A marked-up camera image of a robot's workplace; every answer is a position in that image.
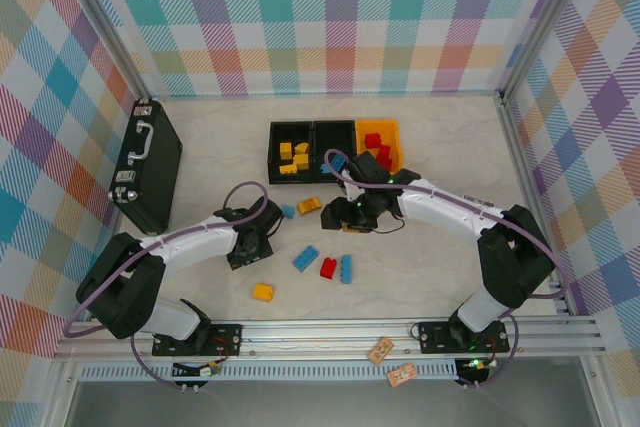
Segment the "black briefcase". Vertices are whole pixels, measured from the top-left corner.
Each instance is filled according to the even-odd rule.
[[[160,102],[133,104],[109,200],[148,235],[166,232],[182,142]]]

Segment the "marble surface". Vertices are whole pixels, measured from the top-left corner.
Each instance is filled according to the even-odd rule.
[[[510,208],[522,203],[516,176],[490,97],[251,98],[164,102],[184,143],[170,231],[202,221],[244,180],[268,184],[269,122],[396,118],[405,167],[438,187]],[[328,203],[337,185],[268,186],[278,204],[312,196]],[[246,188],[232,207],[258,195]],[[397,225],[390,216],[380,230]],[[139,232],[123,219],[121,230]],[[408,221],[390,235],[347,234],[320,228],[320,211],[284,220],[271,238],[274,255],[232,271],[224,257],[194,265],[169,279],[161,293],[186,298],[217,319],[327,319],[449,316],[481,285],[477,247],[435,226]],[[291,264],[307,245],[320,251],[304,273]],[[353,255],[353,282],[319,275],[324,257]],[[251,297],[257,282],[275,298]],[[548,291],[546,285],[540,291]],[[552,301],[530,300],[517,315],[552,315]]]

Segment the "yellow brick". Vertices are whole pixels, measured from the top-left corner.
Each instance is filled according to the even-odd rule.
[[[309,154],[294,155],[293,163],[298,167],[298,170],[309,170]]]
[[[308,214],[309,212],[313,212],[314,210],[321,208],[322,203],[317,197],[311,197],[310,199],[303,200],[298,204],[298,212],[300,212],[300,215]]]
[[[282,160],[291,160],[291,142],[280,142],[280,158]]]
[[[296,154],[308,154],[309,142],[302,142],[301,144],[296,145],[295,152]]]
[[[281,165],[280,173],[281,174],[297,174],[298,166],[296,164]]]
[[[271,302],[273,300],[273,294],[275,289],[270,285],[256,284],[253,289],[253,298],[262,300],[263,302]]]

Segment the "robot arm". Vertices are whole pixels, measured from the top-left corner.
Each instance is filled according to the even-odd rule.
[[[533,215],[524,207],[515,205],[503,211],[461,198],[439,190],[405,169],[392,176],[368,152],[353,159],[346,169],[343,175],[357,182],[422,187],[432,194],[401,188],[363,189],[347,184],[347,198],[337,198],[323,210],[324,229],[371,232],[377,228],[378,216],[391,212],[399,218],[429,222],[477,243],[483,285],[449,318],[451,337],[460,348],[471,348],[493,321],[520,307],[553,271],[551,259],[534,243],[492,220],[499,218],[516,224],[546,245]]]
[[[118,339],[150,332],[184,342],[187,350],[198,352],[208,340],[211,321],[186,300],[174,302],[159,296],[160,286],[164,279],[209,257],[226,255],[231,268],[237,269],[272,255],[269,232],[283,214],[270,200],[250,222],[212,228],[256,213],[263,202],[261,197],[249,209],[221,209],[175,237],[169,234],[134,239],[128,233],[115,235],[78,287],[76,299],[84,302],[127,259],[159,242],[153,254],[142,256],[121,274],[88,310]]]

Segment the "briefcase handle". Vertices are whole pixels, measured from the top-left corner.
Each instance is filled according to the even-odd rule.
[[[147,134],[147,139],[144,141],[144,151],[141,154],[136,154],[135,152],[129,152],[127,156],[127,163],[129,165],[133,165],[134,160],[144,160],[149,155],[149,147],[151,147],[151,139],[153,139],[153,125],[144,122],[143,120],[139,120],[136,124],[136,132],[141,134],[142,129],[149,129],[149,133]]]

